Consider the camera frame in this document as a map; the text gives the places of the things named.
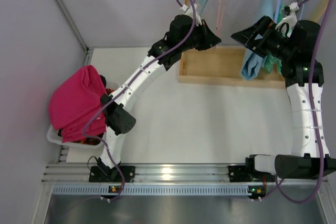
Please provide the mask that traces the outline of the magenta trousers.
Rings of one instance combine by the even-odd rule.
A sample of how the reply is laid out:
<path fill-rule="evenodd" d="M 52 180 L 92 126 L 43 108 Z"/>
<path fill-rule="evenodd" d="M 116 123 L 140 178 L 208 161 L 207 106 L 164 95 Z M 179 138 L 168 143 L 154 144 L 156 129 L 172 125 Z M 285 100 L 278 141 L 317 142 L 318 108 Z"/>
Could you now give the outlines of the magenta trousers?
<path fill-rule="evenodd" d="M 106 86 L 92 65 L 80 68 L 53 92 L 49 118 L 63 143 L 85 139 L 84 127 L 101 109 L 100 98 L 106 94 Z"/>

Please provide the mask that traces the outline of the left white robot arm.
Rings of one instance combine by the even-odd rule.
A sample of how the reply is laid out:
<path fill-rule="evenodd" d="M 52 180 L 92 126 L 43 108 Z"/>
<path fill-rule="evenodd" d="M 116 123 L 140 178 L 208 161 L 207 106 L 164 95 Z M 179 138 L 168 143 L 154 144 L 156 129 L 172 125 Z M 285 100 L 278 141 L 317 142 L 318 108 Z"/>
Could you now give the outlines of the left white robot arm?
<path fill-rule="evenodd" d="M 122 166 L 121 150 L 125 136 L 135 126 L 130 114 L 140 95 L 162 74 L 180 61 L 182 53 L 196 49 L 208 50 L 221 42 L 205 20 L 195 24 L 187 15 L 177 15 L 164 37 L 154 43 L 143 62 L 131 77 L 110 95 L 102 95 L 100 102 L 105 115 L 106 139 L 97 164 L 90 169 L 89 181 L 126 182 L 133 166 Z"/>

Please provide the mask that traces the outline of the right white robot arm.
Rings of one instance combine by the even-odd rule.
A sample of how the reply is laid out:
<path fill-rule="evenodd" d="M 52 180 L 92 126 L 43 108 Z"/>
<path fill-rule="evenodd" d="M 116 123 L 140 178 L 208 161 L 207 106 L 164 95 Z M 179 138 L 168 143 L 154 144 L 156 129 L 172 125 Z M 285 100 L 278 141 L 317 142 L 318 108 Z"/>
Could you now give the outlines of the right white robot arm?
<path fill-rule="evenodd" d="M 290 35 L 287 22 L 277 25 L 263 16 L 252 26 L 233 33 L 231 38 L 259 56 L 271 54 L 281 60 L 281 74 L 291 104 L 293 144 L 289 155 L 253 154 L 246 163 L 258 172 L 281 179 L 317 179 L 335 172 L 323 139 L 321 95 L 324 75 L 321 63 L 313 59 L 320 25 L 300 20 Z"/>

